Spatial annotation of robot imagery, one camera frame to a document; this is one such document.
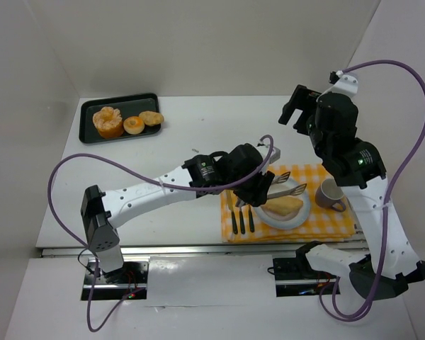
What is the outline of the long golden bread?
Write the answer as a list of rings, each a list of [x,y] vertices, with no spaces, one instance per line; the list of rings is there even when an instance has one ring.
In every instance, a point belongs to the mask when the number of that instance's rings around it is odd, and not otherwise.
[[[263,208],[276,215],[286,216],[292,213],[297,213],[303,205],[304,202],[301,199],[291,196],[283,196],[268,200]]]

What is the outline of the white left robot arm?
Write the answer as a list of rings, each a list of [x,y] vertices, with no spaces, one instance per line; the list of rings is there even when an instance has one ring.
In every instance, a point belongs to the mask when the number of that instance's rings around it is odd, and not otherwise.
[[[244,203],[263,205],[275,177],[268,165],[279,160],[276,147],[249,143],[231,152],[198,154],[173,171],[135,186],[102,191],[97,185],[84,192],[81,218],[88,250],[98,258],[107,283],[134,277],[126,264],[117,229],[126,222],[173,203],[218,195],[231,190]]]

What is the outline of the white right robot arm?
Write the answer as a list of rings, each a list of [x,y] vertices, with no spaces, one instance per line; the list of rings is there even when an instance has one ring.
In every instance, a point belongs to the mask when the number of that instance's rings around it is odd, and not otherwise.
[[[314,153],[333,176],[356,214],[368,244],[367,255],[355,255],[310,242],[296,256],[314,271],[350,280],[362,298],[386,300],[425,280],[425,261],[410,245],[393,205],[385,201],[389,186],[377,148],[356,137],[358,108],[342,93],[321,94],[299,85],[283,106],[278,122],[302,113],[294,129],[309,136]]]

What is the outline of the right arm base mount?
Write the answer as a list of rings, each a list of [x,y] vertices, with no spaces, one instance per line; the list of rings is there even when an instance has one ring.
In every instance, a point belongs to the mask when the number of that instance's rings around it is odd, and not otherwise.
[[[304,269],[297,258],[273,258],[272,263],[266,270],[274,278],[278,298],[315,296],[323,287],[326,295],[332,293],[336,276]]]

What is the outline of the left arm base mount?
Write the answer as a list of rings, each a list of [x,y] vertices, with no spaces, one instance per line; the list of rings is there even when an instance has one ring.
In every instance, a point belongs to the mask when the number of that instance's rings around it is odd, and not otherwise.
[[[149,259],[131,258],[124,262],[124,269],[115,273],[105,273],[99,266],[97,275],[96,260],[86,249],[83,249],[76,259],[85,269],[81,300],[88,300],[91,288],[92,301],[120,300],[123,296],[127,300],[147,298]]]

